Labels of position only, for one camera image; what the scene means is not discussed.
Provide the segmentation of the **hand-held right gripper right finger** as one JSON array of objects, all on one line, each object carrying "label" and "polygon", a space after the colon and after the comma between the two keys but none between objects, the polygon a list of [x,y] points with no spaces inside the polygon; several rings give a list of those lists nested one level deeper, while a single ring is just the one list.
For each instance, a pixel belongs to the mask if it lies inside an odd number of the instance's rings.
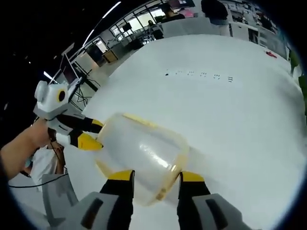
[{"label": "hand-held right gripper right finger", "polygon": [[179,174],[177,216],[181,230],[242,230],[241,212],[219,194],[211,194],[200,175]]}]

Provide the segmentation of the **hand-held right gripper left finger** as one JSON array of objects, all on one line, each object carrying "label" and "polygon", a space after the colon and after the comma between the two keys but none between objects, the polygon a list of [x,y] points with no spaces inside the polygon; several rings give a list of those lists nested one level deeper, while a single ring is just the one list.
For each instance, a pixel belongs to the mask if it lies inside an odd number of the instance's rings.
[{"label": "hand-held right gripper left finger", "polygon": [[87,230],[127,230],[133,214],[134,170],[111,174],[100,192],[90,193],[81,226]]}]

